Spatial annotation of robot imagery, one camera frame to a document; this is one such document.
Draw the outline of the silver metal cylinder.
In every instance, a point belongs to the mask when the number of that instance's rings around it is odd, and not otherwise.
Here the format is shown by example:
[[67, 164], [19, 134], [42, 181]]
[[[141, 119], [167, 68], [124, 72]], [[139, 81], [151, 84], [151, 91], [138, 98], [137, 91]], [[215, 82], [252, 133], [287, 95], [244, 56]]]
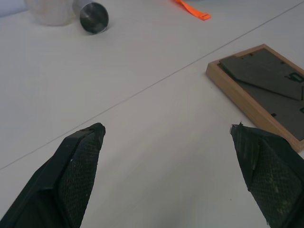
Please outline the silver metal cylinder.
[[87, 33], [99, 34], [106, 31], [109, 14], [100, 3], [92, 0], [73, 0], [72, 9]]

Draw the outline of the white translucent round container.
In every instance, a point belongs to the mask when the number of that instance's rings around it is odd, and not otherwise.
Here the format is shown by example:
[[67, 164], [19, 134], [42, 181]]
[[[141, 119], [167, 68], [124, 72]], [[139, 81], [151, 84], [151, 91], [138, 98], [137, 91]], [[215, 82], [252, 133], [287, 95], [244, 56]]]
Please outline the white translucent round container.
[[73, 0], [24, 0], [34, 19], [47, 26], [63, 26], [74, 17]]

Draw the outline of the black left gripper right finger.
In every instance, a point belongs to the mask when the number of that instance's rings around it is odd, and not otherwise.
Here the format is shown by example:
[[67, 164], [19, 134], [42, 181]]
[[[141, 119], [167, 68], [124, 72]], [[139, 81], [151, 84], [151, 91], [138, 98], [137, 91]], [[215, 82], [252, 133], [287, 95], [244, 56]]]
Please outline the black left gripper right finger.
[[304, 159], [283, 137], [234, 124], [238, 163], [270, 228], [304, 228]]

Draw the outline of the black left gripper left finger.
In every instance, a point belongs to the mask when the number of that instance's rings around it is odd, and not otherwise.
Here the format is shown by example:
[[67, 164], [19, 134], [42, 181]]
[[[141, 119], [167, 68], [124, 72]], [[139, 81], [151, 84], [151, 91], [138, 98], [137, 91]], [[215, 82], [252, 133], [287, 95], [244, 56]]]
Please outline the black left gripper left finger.
[[101, 123], [67, 136], [31, 176], [0, 228], [80, 228], [104, 136]]

